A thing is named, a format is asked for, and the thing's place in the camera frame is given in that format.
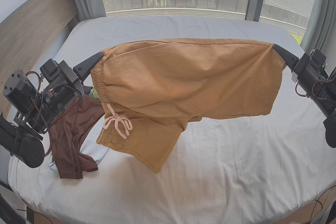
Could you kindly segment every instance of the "fitted sheet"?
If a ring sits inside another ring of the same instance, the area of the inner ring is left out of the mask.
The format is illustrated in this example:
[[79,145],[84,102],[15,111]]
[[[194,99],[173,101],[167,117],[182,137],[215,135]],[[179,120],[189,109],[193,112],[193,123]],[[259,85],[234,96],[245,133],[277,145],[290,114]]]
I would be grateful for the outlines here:
[[[276,43],[300,57],[284,28],[198,16],[98,18],[79,23],[56,56],[74,66],[120,43],[175,37],[242,38]],[[92,85],[90,77],[85,82]],[[9,184],[30,208],[68,223],[271,223],[336,181],[336,150],[325,117],[296,95],[289,68],[267,116],[204,118],[181,134],[158,174],[135,157],[108,150],[98,171],[60,179],[12,157]],[[101,126],[96,125],[97,132]]]

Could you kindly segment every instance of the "grass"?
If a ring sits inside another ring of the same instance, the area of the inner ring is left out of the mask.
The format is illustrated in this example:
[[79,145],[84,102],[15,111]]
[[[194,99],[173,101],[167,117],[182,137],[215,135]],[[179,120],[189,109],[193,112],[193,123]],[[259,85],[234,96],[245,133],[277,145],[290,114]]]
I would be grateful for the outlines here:
[[291,33],[291,32],[289,32],[289,33],[292,35],[292,37],[294,37],[294,39],[296,40],[296,42],[300,45],[303,36],[300,35],[300,34],[297,34],[297,33]]

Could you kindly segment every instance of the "drawstring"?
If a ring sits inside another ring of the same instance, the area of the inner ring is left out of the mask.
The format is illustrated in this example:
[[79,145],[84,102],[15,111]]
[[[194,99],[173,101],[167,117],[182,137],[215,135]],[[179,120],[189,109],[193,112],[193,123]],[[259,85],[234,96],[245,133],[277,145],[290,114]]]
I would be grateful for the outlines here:
[[125,130],[126,130],[126,135],[129,136],[128,130],[133,129],[131,121],[125,115],[119,116],[118,113],[114,112],[110,104],[107,104],[107,107],[110,109],[112,116],[109,116],[104,120],[103,128],[107,129],[110,123],[114,121],[114,128],[116,129],[116,131],[122,138],[126,139],[126,136],[118,129],[118,123],[121,122],[124,125]]

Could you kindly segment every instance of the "wooden headboard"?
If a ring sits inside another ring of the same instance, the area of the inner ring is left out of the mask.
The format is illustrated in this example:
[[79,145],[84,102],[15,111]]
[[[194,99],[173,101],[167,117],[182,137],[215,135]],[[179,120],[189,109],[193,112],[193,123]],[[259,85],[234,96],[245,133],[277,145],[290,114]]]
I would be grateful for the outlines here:
[[77,14],[74,0],[28,0],[0,23],[0,110],[7,117],[10,102],[2,95],[6,79],[24,73]]

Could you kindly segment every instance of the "cable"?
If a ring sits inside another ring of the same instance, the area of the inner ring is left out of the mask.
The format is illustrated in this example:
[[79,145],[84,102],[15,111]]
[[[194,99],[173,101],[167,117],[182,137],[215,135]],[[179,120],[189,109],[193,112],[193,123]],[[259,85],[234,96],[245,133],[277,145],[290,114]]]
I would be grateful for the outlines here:
[[328,80],[318,80],[318,81],[316,81],[314,83],[313,87],[311,88],[311,92],[313,93],[313,96],[315,98],[317,98],[318,100],[325,100],[325,101],[328,101],[328,102],[331,102],[331,103],[335,103],[335,101],[329,100],[328,98],[322,98],[320,96],[315,95],[315,93],[314,93],[314,87],[316,86],[316,84],[318,84],[318,83],[330,83],[330,82],[334,82],[334,81],[335,81],[334,78],[333,79],[328,79]]
[[32,129],[34,129],[34,127],[35,127],[35,125],[36,125],[36,123],[39,120],[39,117],[41,115],[42,106],[43,106],[43,91],[42,91],[41,95],[42,95],[42,97],[41,97],[41,106],[40,106],[39,114],[38,114],[38,116],[36,118],[36,121],[35,121],[34,125],[31,127]]
[[37,72],[35,72],[35,71],[29,71],[28,73],[26,73],[26,75],[30,75],[30,74],[35,74],[35,75],[37,75],[37,77],[38,77],[38,79],[39,79],[39,87],[37,88],[37,91],[39,92],[39,91],[40,91],[40,87],[41,87],[41,77],[40,77],[40,75],[39,75]]
[[25,211],[25,212],[34,212],[34,213],[37,213],[37,214],[39,214],[41,216],[44,216],[47,220],[50,221],[51,224],[53,224],[53,222],[48,217],[46,217],[44,214],[42,214],[42,213],[36,212],[34,210],[22,210],[22,209],[18,209],[18,208],[17,208],[17,210],[19,210],[19,211]]
[[69,88],[69,89],[72,89],[74,92],[76,92],[79,96],[79,100],[76,104],[74,104],[67,112],[65,112],[63,115],[61,115],[60,117],[58,117],[56,120],[54,120],[50,126],[54,125],[57,121],[59,121],[62,117],[64,117],[66,114],[68,114],[71,110],[73,110],[77,105],[79,105],[79,103],[81,102],[82,100],[82,93],[75,89],[74,87],[71,87],[69,85],[66,85],[66,84],[61,84],[59,87],[66,87],[66,88]]
[[[332,189],[332,188],[334,188],[334,187],[336,187],[336,185],[334,185],[334,186],[328,188],[324,193],[322,193],[322,194],[320,195],[320,197],[319,197],[316,201],[319,202],[319,203],[322,205],[322,203],[319,201],[319,199],[320,199],[320,198],[322,197],[322,195],[325,194],[329,189]],[[313,217],[314,209],[315,209],[315,206],[317,205],[317,202],[315,203],[314,208],[313,208],[313,211],[311,212],[310,220],[311,220],[312,217]]]
[[296,92],[296,94],[298,95],[298,96],[301,96],[301,97],[306,97],[304,94],[299,94],[298,92],[297,92],[297,86],[298,86],[299,84],[297,83],[296,84],[296,86],[295,86],[295,92]]
[[[34,100],[33,100],[32,98],[30,98],[30,100],[31,100],[31,102],[33,103],[35,109],[39,112],[39,109],[38,109],[37,105],[35,104]],[[49,127],[48,127],[47,123],[45,122],[44,117],[43,117],[42,115],[41,115],[41,118],[42,118],[44,124],[46,125],[46,127],[47,127],[47,131],[48,131],[48,134],[49,134],[49,148],[48,148],[48,151],[44,154],[44,156],[46,157],[46,156],[48,156],[49,153],[51,152],[51,148],[52,148],[52,146],[53,146],[53,139],[51,138],[51,134],[50,134]]]

